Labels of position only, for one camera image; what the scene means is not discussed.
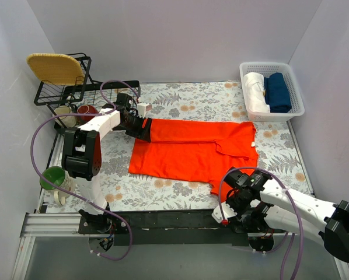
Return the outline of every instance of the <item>folded garment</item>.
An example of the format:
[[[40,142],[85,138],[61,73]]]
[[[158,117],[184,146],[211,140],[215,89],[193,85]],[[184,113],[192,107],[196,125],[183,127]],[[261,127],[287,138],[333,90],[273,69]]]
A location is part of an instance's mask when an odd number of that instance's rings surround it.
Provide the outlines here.
[[[265,100],[271,113],[287,113],[291,110],[289,90],[282,73],[275,73],[264,79]]]
[[[264,98],[264,76],[259,73],[250,72],[245,75],[245,86],[249,109],[257,113],[269,113],[269,106]]]
[[[151,143],[136,139],[129,172],[159,178],[204,182],[218,195],[232,167],[257,166],[252,122],[152,120]],[[253,170],[244,170],[251,174]],[[223,183],[224,201],[230,186]]]

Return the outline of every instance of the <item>gray floor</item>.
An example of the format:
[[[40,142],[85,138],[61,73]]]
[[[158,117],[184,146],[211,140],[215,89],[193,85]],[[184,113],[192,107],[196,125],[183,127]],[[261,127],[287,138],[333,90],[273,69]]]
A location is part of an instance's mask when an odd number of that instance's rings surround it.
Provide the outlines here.
[[[285,267],[285,279],[294,268],[298,241]],[[37,237],[26,279],[278,279],[286,242],[265,256],[227,244],[141,245],[134,246],[126,259],[113,262],[91,254],[86,237]],[[125,249],[110,251],[118,256]],[[300,279],[340,279],[331,255],[310,240],[305,240],[296,280]]]

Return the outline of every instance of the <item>white wall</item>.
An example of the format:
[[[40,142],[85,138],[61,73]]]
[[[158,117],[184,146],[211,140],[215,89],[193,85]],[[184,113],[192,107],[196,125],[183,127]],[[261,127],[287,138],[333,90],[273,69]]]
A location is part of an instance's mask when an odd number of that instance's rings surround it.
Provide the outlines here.
[[[10,279],[26,212],[40,194],[30,163],[32,134],[47,117],[33,104],[39,85],[26,65],[33,52],[53,52],[26,0],[0,1],[0,279]],[[45,168],[54,139],[45,127],[37,140],[36,159]]]
[[[288,62],[321,0],[28,0],[54,51],[90,55],[98,80],[235,79]]]
[[[349,0],[323,0],[290,65],[306,110],[292,123],[315,194],[349,201]]]

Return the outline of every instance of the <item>green mug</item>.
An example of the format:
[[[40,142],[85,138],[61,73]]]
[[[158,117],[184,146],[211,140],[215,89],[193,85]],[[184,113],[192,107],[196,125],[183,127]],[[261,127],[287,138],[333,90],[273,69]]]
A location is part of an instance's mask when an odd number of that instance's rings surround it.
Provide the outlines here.
[[[42,175],[56,186],[59,186],[72,193],[75,192],[76,183],[72,178],[70,178],[68,172],[63,170],[63,168],[59,166],[49,167],[43,171]],[[40,178],[40,185],[54,196],[55,203],[58,206],[63,206],[65,204],[65,199],[69,197],[69,194],[46,183],[42,178]]]

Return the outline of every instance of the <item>white towel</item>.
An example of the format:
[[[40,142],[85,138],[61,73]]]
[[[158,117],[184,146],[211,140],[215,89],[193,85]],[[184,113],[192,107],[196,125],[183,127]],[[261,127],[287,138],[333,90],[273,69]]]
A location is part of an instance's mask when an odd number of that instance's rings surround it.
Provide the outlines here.
[[[244,78],[250,111],[270,113],[269,105],[264,98],[264,76],[251,72],[246,74]]]

